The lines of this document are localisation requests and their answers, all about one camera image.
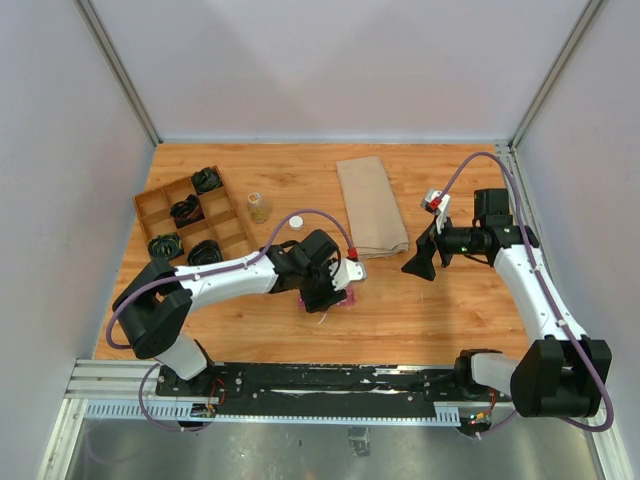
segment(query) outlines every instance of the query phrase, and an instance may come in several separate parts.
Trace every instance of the gray wall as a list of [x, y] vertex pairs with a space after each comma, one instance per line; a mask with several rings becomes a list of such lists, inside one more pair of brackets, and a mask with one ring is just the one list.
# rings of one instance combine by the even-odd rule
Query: gray wall
[[35, 478], [152, 149], [71, 0], [0, 4], [0, 465]]
[[608, 2], [520, 148], [559, 290], [614, 354], [608, 382], [640, 474], [640, 3]]
[[507, 138], [585, 0], [95, 0], [165, 140]]

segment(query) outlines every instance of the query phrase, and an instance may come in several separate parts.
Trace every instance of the cardboard organizer tray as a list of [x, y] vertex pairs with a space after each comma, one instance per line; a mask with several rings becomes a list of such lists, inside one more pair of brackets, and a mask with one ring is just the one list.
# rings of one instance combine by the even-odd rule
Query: cardboard organizer tray
[[207, 239], [218, 242], [223, 260], [233, 260], [257, 250], [253, 237], [236, 213], [224, 178], [217, 167], [211, 168], [220, 175], [222, 186], [198, 195], [204, 220], [183, 228], [176, 227], [169, 212], [176, 202], [196, 195], [190, 176], [133, 197], [146, 245], [158, 235], [167, 233], [177, 233], [182, 239], [184, 255], [170, 260], [171, 265], [187, 265], [189, 252]]

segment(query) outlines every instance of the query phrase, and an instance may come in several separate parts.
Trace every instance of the metal floor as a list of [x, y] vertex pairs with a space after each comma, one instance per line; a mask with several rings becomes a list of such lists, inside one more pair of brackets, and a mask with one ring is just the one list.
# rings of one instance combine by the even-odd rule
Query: metal floor
[[220, 423], [180, 434], [140, 420], [85, 421], [67, 480], [604, 478], [590, 435], [554, 419], [516, 418], [482, 441], [448, 427], [374, 426], [368, 457], [354, 456], [348, 431]]

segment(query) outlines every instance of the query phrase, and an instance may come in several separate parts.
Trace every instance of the red connector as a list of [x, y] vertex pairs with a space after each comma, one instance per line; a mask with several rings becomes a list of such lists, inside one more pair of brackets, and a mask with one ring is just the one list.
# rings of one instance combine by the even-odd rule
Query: red connector
[[433, 200], [431, 200], [431, 202], [429, 202], [429, 208], [431, 209], [431, 213], [436, 213], [436, 210], [438, 209], [441, 203], [442, 203], [442, 200], [440, 200], [440, 197], [436, 197]]
[[351, 247], [347, 250], [347, 258], [349, 260], [353, 260], [354, 262], [358, 260], [358, 250], [356, 250], [356, 247]]

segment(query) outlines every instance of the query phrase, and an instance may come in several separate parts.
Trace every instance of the pink object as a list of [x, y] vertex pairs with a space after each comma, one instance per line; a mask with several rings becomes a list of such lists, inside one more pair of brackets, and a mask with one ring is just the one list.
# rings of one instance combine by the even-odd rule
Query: pink object
[[[356, 291], [355, 289], [349, 285], [347, 286], [347, 298], [342, 300], [341, 302], [336, 303], [333, 307], [350, 307], [351, 305], [356, 303]], [[304, 310], [304, 302], [302, 301], [302, 297], [298, 297], [298, 308]]]

